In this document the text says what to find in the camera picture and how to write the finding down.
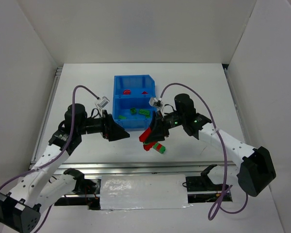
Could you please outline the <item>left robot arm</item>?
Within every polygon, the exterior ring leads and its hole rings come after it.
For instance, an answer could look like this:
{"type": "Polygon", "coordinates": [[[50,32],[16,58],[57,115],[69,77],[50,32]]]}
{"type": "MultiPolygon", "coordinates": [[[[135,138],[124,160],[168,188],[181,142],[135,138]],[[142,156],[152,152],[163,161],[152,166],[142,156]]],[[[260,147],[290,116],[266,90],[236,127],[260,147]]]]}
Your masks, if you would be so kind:
{"type": "Polygon", "coordinates": [[[82,136],[92,133],[99,133],[110,142],[130,137],[106,110],[100,118],[93,118],[88,117],[82,104],[70,105],[40,159],[7,194],[0,192],[0,223],[19,233],[30,233],[41,214],[61,196],[70,192],[95,195],[97,184],[74,168],[49,183],[55,171],[80,145],[82,136]]]}

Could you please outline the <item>green sloped 2x2 brick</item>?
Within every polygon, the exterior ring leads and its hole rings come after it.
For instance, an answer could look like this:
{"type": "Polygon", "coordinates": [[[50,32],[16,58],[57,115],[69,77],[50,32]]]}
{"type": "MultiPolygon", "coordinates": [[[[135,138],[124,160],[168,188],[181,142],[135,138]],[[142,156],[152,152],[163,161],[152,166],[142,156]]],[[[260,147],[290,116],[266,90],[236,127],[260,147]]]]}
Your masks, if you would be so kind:
{"type": "Polygon", "coordinates": [[[137,114],[137,109],[136,108],[130,108],[130,114],[131,115],[136,115],[137,114]]]}

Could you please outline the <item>green 2x4 plate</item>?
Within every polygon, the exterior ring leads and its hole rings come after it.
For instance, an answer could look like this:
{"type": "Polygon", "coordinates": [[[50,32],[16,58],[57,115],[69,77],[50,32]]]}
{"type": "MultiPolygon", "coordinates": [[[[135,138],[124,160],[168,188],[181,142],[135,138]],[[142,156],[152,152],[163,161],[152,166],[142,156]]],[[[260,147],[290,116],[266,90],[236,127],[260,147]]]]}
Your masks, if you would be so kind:
{"type": "Polygon", "coordinates": [[[144,116],[149,116],[150,115],[150,111],[147,109],[140,109],[139,114],[144,115],[144,116]]]}

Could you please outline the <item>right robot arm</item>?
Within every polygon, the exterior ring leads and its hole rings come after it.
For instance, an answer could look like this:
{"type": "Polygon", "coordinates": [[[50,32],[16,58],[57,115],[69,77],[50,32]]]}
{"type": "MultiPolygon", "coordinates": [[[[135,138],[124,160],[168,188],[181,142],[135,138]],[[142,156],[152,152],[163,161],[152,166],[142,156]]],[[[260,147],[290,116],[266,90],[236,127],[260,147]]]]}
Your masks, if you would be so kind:
{"type": "Polygon", "coordinates": [[[150,99],[149,104],[157,111],[152,114],[150,126],[139,137],[145,150],[164,141],[171,128],[182,126],[188,136],[223,152],[236,165],[231,171],[217,165],[208,168],[206,176],[211,183],[220,184],[218,173],[222,172],[227,183],[237,184],[246,194],[256,197],[276,178],[270,152],[265,147],[255,148],[215,127],[212,120],[196,111],[188,94],[178,94],[174,101],[175,110],[164,115],[162,100],[150,99]]]}

